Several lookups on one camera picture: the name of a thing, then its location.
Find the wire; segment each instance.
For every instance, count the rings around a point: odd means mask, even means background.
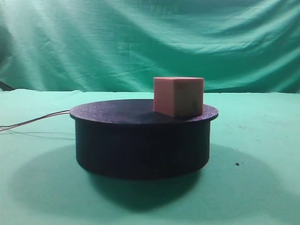
[[[22,122],[22,123],[16,123],[16,124],[13,124],[13,125],[10,125],[10,126],[1,126],[2,128],[9,128],[9,127],[13,127],[13,126],[17,126],[17,125],[20,125],[20,124],[23,124],[23,123],[27,123],[27,122],[31,122],[31,121],[36,121],[36,120],[40,120],[40,119],[43,119],[43,118],[46,118],[48,116],[51,116],[51,115],[54,115],[54,114],[58,114],[58,113],[66,113],[66,112],[69,112],[69,110],[64,110],[64,111],[60,111],[60,112],[53,112],[51,114],[48,114],[48,115],[45,115],[45,116],[41,116],[41,117],[38,117],[38,118],[35,118],[35,119],[32,119],[32,120],[29,120],[29,121],[25,121],[25,122]]]
[[[35,122],[35,121],[38,121],[38,120],[42,120],[42,119],[45,119],[45,118],[49,118],[49,117],[52,117],[52,116],[58,116],[58,115],[64,115],[64,114],[69,114],[69,110],[54,112],[54,113],[51,113],[51,114],[48,114],[48,115],[45,115],[45,116],[38,117],[38,118],[33,119],[33,120],[13,124],[11,126],[0,126],[0,127],[5,128],[5,129],[1,129],[0,132],[5,131],[5,130],[9,130],[9,129],[12,129],[12,128],[20,127],[20,126],[23,126],[23,125],[26,125],[26,124],[29,124],[29,123],[32,123],[32,122]]]

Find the cube face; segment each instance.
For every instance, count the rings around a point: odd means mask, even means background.
[[[203,112],[204,79],[154,78],[154,111],[172,117],[195,117]]]

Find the pink cube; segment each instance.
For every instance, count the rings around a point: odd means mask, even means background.
[[[203,78],[155,77],[154,111],[172,117],[200,116],[203,93]]]

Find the green fabric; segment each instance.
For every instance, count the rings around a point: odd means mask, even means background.
[[[210,92],[300,91],[299,0],[0,0],[0,13],[13,48],[0,81],[15,88],[151,91],[154,76],[199,76]]]
[[[0,125],[152,93],[0,92]],[[205,95],[219,109],[200,173],[151,182],[91,175],[68,115],[0,132],[3,225],[299,225],[299,94]]]

